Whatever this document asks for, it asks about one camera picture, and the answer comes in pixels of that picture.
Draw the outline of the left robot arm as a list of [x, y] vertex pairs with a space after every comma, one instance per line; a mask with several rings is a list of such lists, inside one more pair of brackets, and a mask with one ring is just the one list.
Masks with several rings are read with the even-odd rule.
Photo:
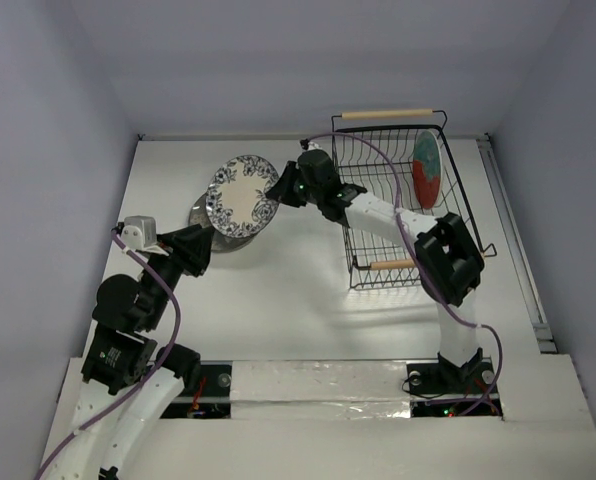
[[142, 270], [98, 287], [70, 431], [36, 478], [122, 478], [174, 398], [201, 385], [200, 354], [177, 342], [182, 309], [174, 290], [182, 277], [206, 272], [214, 233], [192, 224], [159, 234], [145, 216], [113, 228], [114, 244]]

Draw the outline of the white bowl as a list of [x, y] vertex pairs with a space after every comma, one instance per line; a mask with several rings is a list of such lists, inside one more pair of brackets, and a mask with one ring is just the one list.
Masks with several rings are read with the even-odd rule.
[[216, 232], [212, 239], [211, 250], [213, 253], [218, 254], [232, 253], [248, 246], [254, 239], [254, 236], [248, 238], [232, 238]]

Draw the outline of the grey brown plate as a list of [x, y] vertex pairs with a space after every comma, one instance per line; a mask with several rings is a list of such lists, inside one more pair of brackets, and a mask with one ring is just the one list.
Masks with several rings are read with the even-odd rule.
[[193, 204], [188, 216], [188, 225], [200, 225], [203, 228], [210, 227], [211, 222], [209, 220], [206, 210], [206, 194], [203, 193]]

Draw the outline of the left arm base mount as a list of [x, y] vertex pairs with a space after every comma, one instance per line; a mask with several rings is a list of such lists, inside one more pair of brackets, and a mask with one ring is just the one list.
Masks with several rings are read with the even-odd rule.
[[161, 414], [161, 419], [218, 420], [231, 417], [232, 364], [207, 362], [195, 387], [185, 389]]

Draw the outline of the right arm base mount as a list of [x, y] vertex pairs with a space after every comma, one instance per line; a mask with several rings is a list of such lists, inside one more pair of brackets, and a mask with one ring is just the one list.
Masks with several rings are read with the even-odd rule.
[[414, 418], [503, 417], [492, 362], [486, 359], [464, 380], [446, 379], [436, 362], [410, 363], [401, 390]]

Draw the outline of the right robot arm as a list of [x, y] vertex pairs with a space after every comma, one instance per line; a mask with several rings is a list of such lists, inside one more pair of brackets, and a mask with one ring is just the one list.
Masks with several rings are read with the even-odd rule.
[[296, 208], [314, 204], [332, 222], [407, 250], [425, 292], [437, 305], [440, 384], [448, 391], [460, 392], [474, 381], [482, 361], [475, 299], [484, 260], [460, 216], [415, 213], [362, 186], [344, 183], [333, 160], [320, 149], [288, 162], [266, 197]]

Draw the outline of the blue floral white plate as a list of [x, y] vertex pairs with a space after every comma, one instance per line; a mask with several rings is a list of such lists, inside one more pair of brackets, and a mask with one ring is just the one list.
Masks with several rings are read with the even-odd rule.
[[258, 155], [242, 155], [224, 163], [206, 191], [206, 212], [222, 235], [248, 239], [275, 217], [279, 203], [266, 193], [278, 182], [276, 168]]

